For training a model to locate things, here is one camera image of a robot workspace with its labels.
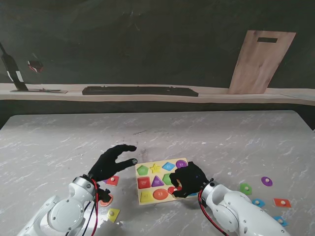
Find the green pentagon piece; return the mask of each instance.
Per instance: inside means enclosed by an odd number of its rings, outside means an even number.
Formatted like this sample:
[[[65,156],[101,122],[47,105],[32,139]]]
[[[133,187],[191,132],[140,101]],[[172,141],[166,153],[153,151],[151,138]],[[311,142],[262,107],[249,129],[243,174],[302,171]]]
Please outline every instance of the green pentagon piece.
[[[140,166],[138,169],[137,169],[137,172],[140,176],[145,176],[148,174],[148,170],[149,168],[146,167],[146,166]]]
[[[240,191],[245,195],[252,194],[252,187],[247,183],[241,183]]]
[[[169,175],[170,174],[165,174],[163,176],[163,182],[166,184],[166,185],[172,185],[172,182],[171,182],[171,179],[169,178]]]

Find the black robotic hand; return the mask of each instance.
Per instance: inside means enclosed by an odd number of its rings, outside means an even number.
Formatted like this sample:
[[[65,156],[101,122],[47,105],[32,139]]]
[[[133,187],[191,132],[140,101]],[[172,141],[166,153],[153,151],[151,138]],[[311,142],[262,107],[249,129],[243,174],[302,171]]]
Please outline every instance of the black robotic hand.
[[[175,187],[178,187],[179,184],[182,187],[180,191],[173,192],[177,198],[185,198],[192,193],[197,193],[209,182],[203,171],[192,161],[188,163],[188,166],[171,173],[169,177]]]
[[[117,145],[108,149],[99,157],[97,162],[89,171],[88,175],[98,182],[106,180],[117,172],[122,171],[130,166],[134,166],[138,163],[137,159],[134,158],[119,163],[116,163],[115,161],[124,151],[136,151],[136,149],[137,147],[126,144]]]

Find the yellow star piece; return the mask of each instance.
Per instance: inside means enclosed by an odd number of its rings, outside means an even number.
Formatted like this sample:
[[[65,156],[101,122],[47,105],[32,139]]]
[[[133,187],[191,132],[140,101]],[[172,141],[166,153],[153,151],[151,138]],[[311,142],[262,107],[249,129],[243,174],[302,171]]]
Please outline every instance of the yellow star piece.
[[[159,173],[161,166],[158,166],[157,164],[153,164],[153,166],[150,167],[150,169],[152,170],[152,174],[153,173]]]

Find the orange circle piece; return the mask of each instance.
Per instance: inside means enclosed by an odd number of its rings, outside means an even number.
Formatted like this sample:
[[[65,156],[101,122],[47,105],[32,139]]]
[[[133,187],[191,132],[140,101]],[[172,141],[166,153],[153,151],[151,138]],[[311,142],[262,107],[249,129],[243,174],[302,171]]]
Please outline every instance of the orange circle piece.
[[[111,199],[109,202],[105,203],[105,202],[103,202],[102,200],[99,201],[99,204],[100,204],[102,207],[106,207],[106,206],[108,206],[109,204],[112,203],[114,197],[113,197],[113,195],[111,195],[111,194],[109,194],[109,196],[112,197],[112,199]]]
[[[167,198],[168,192],[165,189],[159,188],[153,192],[153,197],[157,200],[164,200]]]

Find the red cable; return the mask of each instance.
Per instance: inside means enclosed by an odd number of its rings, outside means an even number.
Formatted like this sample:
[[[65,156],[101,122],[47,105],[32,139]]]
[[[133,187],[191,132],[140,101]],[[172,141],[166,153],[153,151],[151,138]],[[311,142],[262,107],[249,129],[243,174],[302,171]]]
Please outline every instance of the red cable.
[[[208,215],[208,213],[206,212],[205,208],[203,207],[202,203],[201,203],[201,194],[202,194],[202,190],[199,192],[198,194],[198,201],[199,201],[199,205],[200,208],[202,210],[202,213],[205,215],[205,217],[211,222],[211,224],[217,229],[219,230],[223,235],[228,236],[228,234],[226,232],[224,232]]]
[[[96,196],[96,205],[95,205],[95,213],[96,213],[96,221],[95,221],[95,225],[94,225],[94,229],[93,232],[91,234],[91,236],[93,236],[95,234],[96,228],[97,228],[97,215],[98,215],[98,192],[97,192],[97,182],[92,179],[93,183],[94,183],[94,187],[95,187],[95,196]]]

